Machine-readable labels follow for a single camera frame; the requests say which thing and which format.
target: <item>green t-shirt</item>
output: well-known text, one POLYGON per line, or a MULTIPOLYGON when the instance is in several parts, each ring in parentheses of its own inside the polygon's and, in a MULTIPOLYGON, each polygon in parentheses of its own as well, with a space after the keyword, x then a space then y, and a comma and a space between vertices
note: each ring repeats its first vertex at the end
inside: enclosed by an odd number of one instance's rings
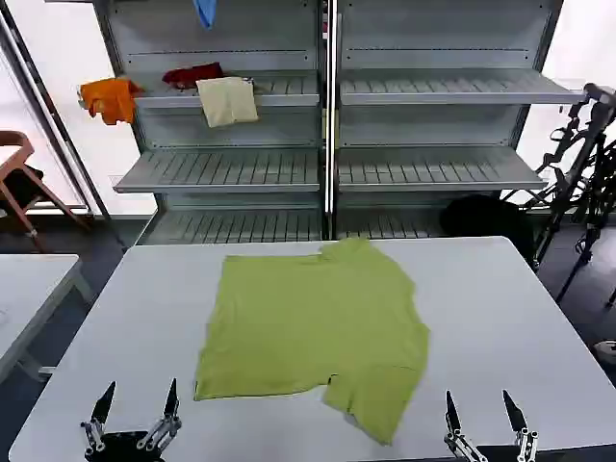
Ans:
POLYGON ((327 404, 391 444, 427 361, 413 290, 396 262, 361 239, 319 255, 227 257, 194 398, 329 384, 327 404))

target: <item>black bag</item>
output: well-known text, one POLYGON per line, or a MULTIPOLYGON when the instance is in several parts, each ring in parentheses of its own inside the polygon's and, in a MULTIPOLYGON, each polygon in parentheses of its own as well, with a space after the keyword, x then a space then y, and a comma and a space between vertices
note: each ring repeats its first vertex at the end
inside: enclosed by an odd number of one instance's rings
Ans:
POLYGON ((455 238, 504 236, 532 266, 532 224, 515 204, 488 195, 469 195, 452 201, 441 213, 440 221, 443 231, 455 238))
MULTIPOLYGON (((29 168, 38 177, 38 179, 42 179, 42 171, 28 166, 26 166, 26 168, 29 168)), ((11 192, 21 208, 26 207, 37 196, 46 197, 45 193, 40 190, 39 186, 28 178, 21 168, 13 170, 9 173, 4 180, 4 184, 7 186, 7 189, 11 192)), ((13 208, 4 197, 0 197, 0 208, 2 208, 9 215, 13 214, 13 208)))

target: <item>chair leg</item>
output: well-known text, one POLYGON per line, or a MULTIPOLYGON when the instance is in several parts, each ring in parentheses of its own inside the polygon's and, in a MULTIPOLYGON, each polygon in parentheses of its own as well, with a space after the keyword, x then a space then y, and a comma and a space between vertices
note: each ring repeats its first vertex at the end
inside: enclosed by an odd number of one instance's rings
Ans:
POLYGON ((56 207, 58 207, 60 210, 64 212, 64 214, 67 217, 72 218, 79 226, 81 226, 87 231, 90 231, 90 227, 87 226, 83 220, 81 220, 75 214, 73 214, 71 210, 68 207, 66 207, 66 205, 55 194, 53 194, 51 190, 47 188, 45 184, 42 181, 40 181, 39 178, 27 166, 23 166, 21 169, 26 173, 26 175, 28 175, 28 178, 34 181, 37 184, 37 186, 41 188, 41 190, 45 193, 45 195, 47 195, 49 200, 51 200, 56 205, 56 207))
POLYGON ((43 248, 42 243, 40 242, 39 234, 37 233, 37 230, 32 225, 32 223, 28 220, 28 217, 26 217, 25 212, 23 211, 23 209, 21 207, 19 207, 19 204, 17 203, 17 201, 15 200, 15 198, 13 197, 11 192, 9 191, 9 188, 7 188, 7 186, 3 182, 0 182, 0 193, 2 193, 2 195, 4 195, 4 197, 9 202, 9 205, 11 205, 11 208, 13 209, 15 214, 17 215, 17 218, 19 219, 19 221, 21 221, 21 223, 28 230, 28 232, 30 234, 30 237, 32 238, 32 241, 34 242, 34 244, 37 247, 38 251, 40 253, 45 253, 45 249, 43 248))

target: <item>orange cloth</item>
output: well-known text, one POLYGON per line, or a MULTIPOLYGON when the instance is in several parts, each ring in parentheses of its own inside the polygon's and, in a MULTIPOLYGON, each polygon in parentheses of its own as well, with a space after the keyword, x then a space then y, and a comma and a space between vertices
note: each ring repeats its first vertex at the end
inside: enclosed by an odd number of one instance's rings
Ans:
POLYGON ((81 96, 92 117, 103 115, 107 125, 118 121, 133 123, 135 101, 133 95, 143 89, 127 79, 105 79, 81 86, 81 96))

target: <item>blue cloth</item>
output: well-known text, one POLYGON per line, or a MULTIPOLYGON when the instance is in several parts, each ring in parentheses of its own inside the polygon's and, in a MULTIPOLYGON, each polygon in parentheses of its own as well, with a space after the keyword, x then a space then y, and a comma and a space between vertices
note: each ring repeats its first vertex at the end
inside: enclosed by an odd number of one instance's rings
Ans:
POLYGON ((214 18, 216 17, 216 2, 217 0, 192 0, 196 12, 199 14, 199 20, 203 27, 212 29, 214 18))

